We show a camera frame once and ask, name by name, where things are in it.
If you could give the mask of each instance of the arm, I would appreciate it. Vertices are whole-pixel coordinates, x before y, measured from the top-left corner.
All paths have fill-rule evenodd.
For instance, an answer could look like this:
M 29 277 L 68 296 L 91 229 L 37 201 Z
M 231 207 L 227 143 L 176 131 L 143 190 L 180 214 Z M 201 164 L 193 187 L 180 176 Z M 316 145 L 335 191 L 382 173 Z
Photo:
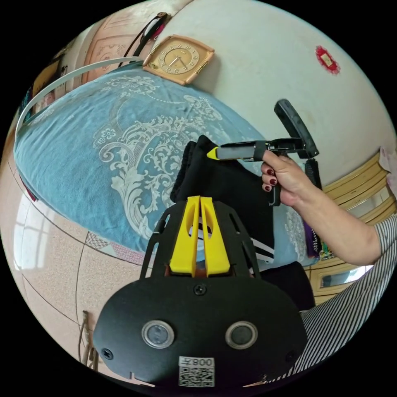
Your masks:
M 307 189 L 293 208 L 333 253 L 347 263 L 374 264 L 381 256 L 375 227 L 340 208 L 315 186 Z

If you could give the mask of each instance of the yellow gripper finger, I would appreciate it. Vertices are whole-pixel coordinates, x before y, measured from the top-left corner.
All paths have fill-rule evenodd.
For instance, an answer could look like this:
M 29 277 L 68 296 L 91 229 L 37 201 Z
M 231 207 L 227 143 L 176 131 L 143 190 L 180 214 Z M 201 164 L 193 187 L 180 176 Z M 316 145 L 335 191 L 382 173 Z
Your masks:
M 191 274 L 192 277 L 196 273 L 199 214 L 200 196 L 188 197 L 170 262 L 173 273 Z M 190 227 L 192 227 L 191 236 L 189 235 Z
M 228 273 L 230 263 L 211 197 L 200 197 L 207 277 Z

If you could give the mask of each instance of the clock face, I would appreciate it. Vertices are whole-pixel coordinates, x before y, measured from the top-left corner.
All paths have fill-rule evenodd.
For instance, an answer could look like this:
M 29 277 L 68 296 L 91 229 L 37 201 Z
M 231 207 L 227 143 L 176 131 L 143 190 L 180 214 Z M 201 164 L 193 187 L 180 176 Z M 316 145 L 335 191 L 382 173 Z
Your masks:
M 158 63 L 166 73 L 183 74 L 192 70 L 199 60 L 200 55 L 191 44 L 173 43 L 160 52 Z

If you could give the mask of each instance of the black and white striped sleeve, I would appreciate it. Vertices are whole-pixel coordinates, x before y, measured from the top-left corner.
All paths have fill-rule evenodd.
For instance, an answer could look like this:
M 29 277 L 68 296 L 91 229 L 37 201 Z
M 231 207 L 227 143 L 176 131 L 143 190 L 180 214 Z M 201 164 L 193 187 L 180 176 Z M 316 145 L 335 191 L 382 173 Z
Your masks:
M 375 225 L 381 258 L 358 281 L 332 299 L 303 312 L 308 343 L 288 374 L 304 371 L 343 347 L 365 323 L 381 299 L 397 264 L 397 214 Z

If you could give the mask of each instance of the qr code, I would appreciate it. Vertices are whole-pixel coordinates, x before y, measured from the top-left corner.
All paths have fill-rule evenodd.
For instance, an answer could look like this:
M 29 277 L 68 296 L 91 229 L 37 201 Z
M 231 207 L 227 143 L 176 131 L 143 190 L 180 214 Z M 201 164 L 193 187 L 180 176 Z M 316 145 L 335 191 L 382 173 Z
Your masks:
M 214 387 L 214 368 L 179 368 L 179 386 Z

